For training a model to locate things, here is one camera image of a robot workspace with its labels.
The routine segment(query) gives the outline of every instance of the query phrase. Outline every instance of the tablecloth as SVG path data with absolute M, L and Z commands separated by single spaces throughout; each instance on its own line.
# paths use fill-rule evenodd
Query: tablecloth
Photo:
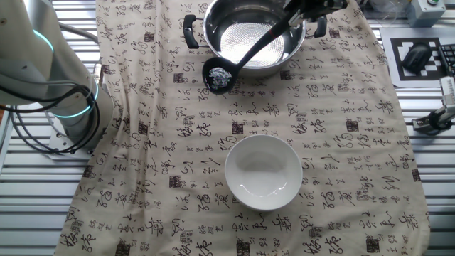
M 351 1 L 276 75 L 210 94 L 183 17 L 206 1 L 98 0 L 114 114 L 90 159 L 56 255 L 423 255 L 424 192 L 385 55 Z M 198 41 L 201 24 L 195 23 Z M 279 137 L 301 158 L 296 198 L 257 212 L 232 196 L 230 149 Z

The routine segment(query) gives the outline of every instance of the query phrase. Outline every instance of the blue led ring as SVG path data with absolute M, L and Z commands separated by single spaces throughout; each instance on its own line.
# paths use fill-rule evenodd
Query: blue led ring
M 54 53 L 54 47 L 52 46 L 52 43 L 50 43 L 50 41 L 45 36 L 37 32 L 36 30 L 33 30 L 33 32 L 35 32 L 35 35 L 37 35 L 39 38 L 43 39 L 49 45 L 50 49 L 52 50 L 52 53 Z
M 97 98 L 98 98 L 98 84 L 96 83 L 96 81 L 95 81 L 95 84 L 96 84 L 96 88 L 97 88 L 97 91 L 96 91 L 96 93 L 95 93 L 95 101 L 96 101 Z M 70 115 L 70 116 L 59 116 L 59 115 L 56 115 L 56 114 L 55 114 L 54 116 L 59 117 L 59 118 L 72 118 L 72 117 L 77 117 L 77 116 L 80 116 L 80 115 L 86 113 L 91 107 L 92 107 L 92 106 L 87 106 L 83 111 L 81 111 L 81 112 L 79 112 L 79 113 L 77 113 L 77 114 L 74 114 L 74 115 Z

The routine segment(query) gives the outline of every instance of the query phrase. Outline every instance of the table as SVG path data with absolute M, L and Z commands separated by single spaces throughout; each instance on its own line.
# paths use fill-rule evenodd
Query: table
M 54 1 L 61 22 L 96 34 L 94 1 Z M 438 26 L 455 23 L 455 10 L 447 11 Z M 370 21 L 380 40 L 377 21 Z M 393 27 L 406 26 L 398 20 Z M 70 46 L 89 69 L 99 58 L 98 47 L 64 32 Z M 455 247 L 455 128 L 436 137 L 412 131 L 412 118 L 441 107 L 440 89 L 400 89 L 397 95 L 421 174 L 432 225 L 426 255 L 454 255 Z M 61 227 L 85 167 L 84 161 L 53 161 L 28 148 L 11 130 L 5 116 L 0 153 L 0 255 L 52 255 Z M 48 142 L 50 126 L 44 114 L 24 115 L 34 136 Z

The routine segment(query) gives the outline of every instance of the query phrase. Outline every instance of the black pot handle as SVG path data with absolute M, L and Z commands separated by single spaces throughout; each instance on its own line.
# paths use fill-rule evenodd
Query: black pot handle
M 196 15 L 185 15 L 183 20 L 183 37 L 185 38 L 186 45 L 190 49 L 199 49 L 198 42 L 194 39 L 193 35 L 193 22 L 196 20 Z
M 321 16 L 317 19 L 317 22 L 318 28 L 314 32 L 314 38 L 323 37 L 327 32 L 327 17 L 325 15 Z

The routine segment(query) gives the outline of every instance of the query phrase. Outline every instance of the white bowl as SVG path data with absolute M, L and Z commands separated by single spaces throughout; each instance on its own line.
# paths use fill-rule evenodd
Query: white bowl
M 240 202 L 255 210 L 275 210 L 296 196 L 303 174 L 299 156 L 286 142 L 253 135 L 230 150 L 225 176 Z

